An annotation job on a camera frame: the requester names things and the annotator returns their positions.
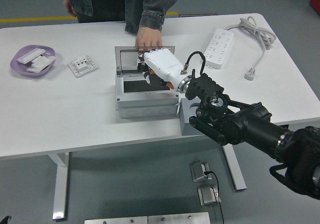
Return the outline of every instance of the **human hand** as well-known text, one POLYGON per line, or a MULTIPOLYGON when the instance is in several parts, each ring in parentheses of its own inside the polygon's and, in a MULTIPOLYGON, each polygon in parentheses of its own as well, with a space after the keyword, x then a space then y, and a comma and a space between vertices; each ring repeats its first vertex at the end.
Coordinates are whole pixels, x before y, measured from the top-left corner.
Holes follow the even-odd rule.
POLYGON ((76 17, 76 12, 70 5, 70 0, 63 0, 63 5, 66 9, 66 12, 69 13, 71 16, 76 17))
POLYGON ((147 26, 140 26, 135 38, 136 47, 161 47, 161 32, 147 26))

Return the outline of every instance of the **white object on plate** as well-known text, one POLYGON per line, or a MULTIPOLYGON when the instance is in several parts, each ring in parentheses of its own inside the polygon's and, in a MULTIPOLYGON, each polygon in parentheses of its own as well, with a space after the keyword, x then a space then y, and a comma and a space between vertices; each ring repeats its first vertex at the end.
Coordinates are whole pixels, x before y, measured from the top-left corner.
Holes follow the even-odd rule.
POLYGON ((31 73, 39 73, 43 69, 45 69, 47 66, 50 65, 54 60, 56 59, 55 56, 38 56, 34 60, 32 60, 32 64, 30 67, 28 67, 26 70, 31 73))
POLYGON ((27 54, 23 55, 22 57, 17 59, 18 63, 27 64, 28 62, 31 62, 36 57, 40 56, 41 54, 45 53, 46 50, 35 48, 32 51, 29 51, 27 54))

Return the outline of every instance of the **person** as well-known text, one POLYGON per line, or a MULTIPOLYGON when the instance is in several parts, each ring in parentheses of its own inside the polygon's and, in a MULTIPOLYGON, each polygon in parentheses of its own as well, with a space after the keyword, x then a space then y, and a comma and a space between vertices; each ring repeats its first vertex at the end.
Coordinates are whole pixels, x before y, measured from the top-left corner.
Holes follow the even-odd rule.
POLYGON ((125 31, 136 34, 135 46, 162 46, 164 16, 177 0, 63 0, 79 23, 125 21, 125 31))

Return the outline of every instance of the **black wire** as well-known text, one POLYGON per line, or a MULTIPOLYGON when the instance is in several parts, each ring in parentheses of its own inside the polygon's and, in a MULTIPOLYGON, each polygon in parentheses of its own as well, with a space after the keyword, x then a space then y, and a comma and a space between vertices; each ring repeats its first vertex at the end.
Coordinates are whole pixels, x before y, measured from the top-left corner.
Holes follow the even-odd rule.
POLYGON ((206 64, 206 57, 205 55, 201 52, 201 51, 195 51, 193 53, 191 53, 191 55, 188 57, 188 60, 186 61, 186 64, 189 65, 189 61, 190 59, 193 57, 193 55, 195 54, 199 54, 201 56, 202 59, 202 66, 201 66, 201 70, 200 70, 200 75, 202 75, 202 72, 205 69, 205 64, 206 64))
POLYGON ((213 174, 215 176, 215 179, 216 179, 216 185, 217 185, 217 188, 218 188, 218 200, 219 200, 219 204, 220 204, 220 212, 221 212, 221 217, 222 217, 222 223, 225 224, 225 219, 224 219, 224 214, 222 213, 222 207, 221 207, 221 202, 220 202, 220 189, 219 189, 219 181, 218 181, 218 177, 217 175, 209 170, 209 171, 205 171, 204 174, 207 176, 208 174, 213 174))

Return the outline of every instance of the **gray floor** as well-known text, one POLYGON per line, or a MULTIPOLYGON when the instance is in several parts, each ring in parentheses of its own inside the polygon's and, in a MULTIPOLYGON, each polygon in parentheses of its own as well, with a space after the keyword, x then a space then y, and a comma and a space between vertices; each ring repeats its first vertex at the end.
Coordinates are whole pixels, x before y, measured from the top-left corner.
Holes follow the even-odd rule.
MULTIPOLYGON (((218 15, 260 13, 320 97, 320 16, 310 0, 178 0, 171 11, 218 15)), ((62 0, 0 0, 0 19, 65 16, 62 0)), ((0 22, 0 28, 74 23, 66 21, 0 22)), ((292 125, 297 128, 320 121, 292 125)), ((69 169, 67 218, 86 219, 209 212, 221 223, 218 208, 201 208, 189 164, 208 162, 219 178, 226 224, 319 223, 320 201, 295 194, 278 183, 276 164, 248 144, 234 147, 248 189, 235 192, 222 149, 205 137, 160 141, 73 152, 69 169)), ((48 156, 0 161, 0 218, 12 224, 51 220, 56 166, 48 156)))

